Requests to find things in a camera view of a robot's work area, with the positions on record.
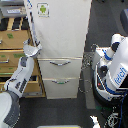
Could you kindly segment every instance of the label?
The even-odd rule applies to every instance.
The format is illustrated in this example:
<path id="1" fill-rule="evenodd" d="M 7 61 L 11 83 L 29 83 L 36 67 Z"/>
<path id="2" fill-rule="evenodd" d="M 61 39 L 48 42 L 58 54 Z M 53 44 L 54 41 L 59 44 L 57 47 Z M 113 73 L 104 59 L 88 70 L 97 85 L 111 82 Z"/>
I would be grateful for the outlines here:
<path id="1" fill-rule="evenodd" d="M 9 39 L 13 38 L 13 35 L 11 33 L 7 34 L 7 36 L 8 36 Z"/>
<path id="2" fill-rule="evenodd" d="M 18 54 L 13 54 L 14 58 L 20 58 L 20 57 L 25 57 L 24 53 L 18 53 Z"/>
<path id="3" fill-rule="evenodd" d="M 6 56 L 5 55 L 1 55 L 1 58 L 5 58 Z"/>
<path id="4" fill-rule="evenodd" d="M 17 14 L 17 13 L 20 14 L 20 9 L 10 9 L 10 10 L 7 10 L 7 12 L 9 14 Z"/>
<path id="5" fill-rule="evenodd" d="M 13 69 L 13 68 L 8 68 L 9 70 Z"/>
<path id="6" fill-rule="evenodd" d="M 38 3 L 38 14 L 41 17 L 49 17 L 49 5 L 47 3 Z"/>
<path id="7" fill-rule="evenodd" d="M 128 71 L 120 64 L 112 78 L 117 87 L 121 86 L 127 74 Z"/>

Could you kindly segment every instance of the white refrigerator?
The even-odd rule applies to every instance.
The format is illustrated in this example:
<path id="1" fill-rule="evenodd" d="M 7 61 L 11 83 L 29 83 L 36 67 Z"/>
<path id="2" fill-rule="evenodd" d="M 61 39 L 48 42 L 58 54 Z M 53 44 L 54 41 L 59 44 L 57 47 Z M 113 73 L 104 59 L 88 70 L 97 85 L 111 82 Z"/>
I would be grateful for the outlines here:
<path id="1" fill-rule="evenodd" d="M 24 0 L 43 47 L 38 62 L 48 99 L 77 98 L 91 1 Z"/>

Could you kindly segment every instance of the refrigerator door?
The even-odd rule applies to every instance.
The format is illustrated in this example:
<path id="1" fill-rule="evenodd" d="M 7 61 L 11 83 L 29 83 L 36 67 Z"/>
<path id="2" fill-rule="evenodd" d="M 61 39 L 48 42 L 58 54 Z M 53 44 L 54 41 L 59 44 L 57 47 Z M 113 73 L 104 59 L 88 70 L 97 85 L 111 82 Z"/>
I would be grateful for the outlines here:
<path id="1" fill-rule="evenodd" d="M 83 55 L 91 0 L 31 0 L 25 1 L 32 29 L 32 11 L 42 51 L 38 58 L 81 57 Z"/>

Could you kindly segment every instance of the drawer handle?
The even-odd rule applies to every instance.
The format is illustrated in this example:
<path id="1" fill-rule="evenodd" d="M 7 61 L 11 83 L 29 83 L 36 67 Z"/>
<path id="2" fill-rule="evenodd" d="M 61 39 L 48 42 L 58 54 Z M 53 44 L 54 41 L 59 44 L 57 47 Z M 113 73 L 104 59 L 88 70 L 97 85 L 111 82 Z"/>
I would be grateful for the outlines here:
<path id="1" fill-rule="evenodd" d="M 9 62 L 9 59 L 7 59 L 6 61 L 0 61 L 0 64 L 8 63 L 8 62 Z"/>
<path id="2" fill-rule="evenodd" d="M 56 81 L 56 80 L 53 80 L 52 82 L 56 83 L 56 84 L 66 84 L 69 82 L 69 80 L 66 80 L 66 81 Z"/>
<path id="3" fill-rule="evenodd" d="M 69 64 L 69 63 L 71 63 L 71 62 L 70 62 L 70 61 L 67 61 L 67 62 L 64 62 L 64 63 L 62 63 L 62 64 L 57 64 L 57 63 L 54 62 L 54 61 L 50 61 L 50 63 L 51 63 L 51 64 L 54 64 L 54 65 L 57 65 L 57 66 L 63 66 L 63 65 Z"/>

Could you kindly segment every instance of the white panel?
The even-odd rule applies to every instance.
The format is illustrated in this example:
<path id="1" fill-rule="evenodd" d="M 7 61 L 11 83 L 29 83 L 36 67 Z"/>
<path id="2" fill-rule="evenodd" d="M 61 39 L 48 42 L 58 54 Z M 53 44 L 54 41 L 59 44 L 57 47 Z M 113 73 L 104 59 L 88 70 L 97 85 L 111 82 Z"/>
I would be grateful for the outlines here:
<path id="1" fill-rule="evenodd" d="M 82 56 L 88 32 L 91 0 L 30 1 L 37 37 L 43 46 L 39 58 Z M 49 17 L 38 15 L 38 3 L 49 5 Z"/>
<path id="2" fill-rule="evenodd" d="M 38 62 L 42 73 L 42 78 L 80 77 L 82 59 L 50 60 Z"/>
<path id="3" fill-rule="evenodd" d="M 47 99 L 77 98 L 79 79 L 43 80 Z"/>

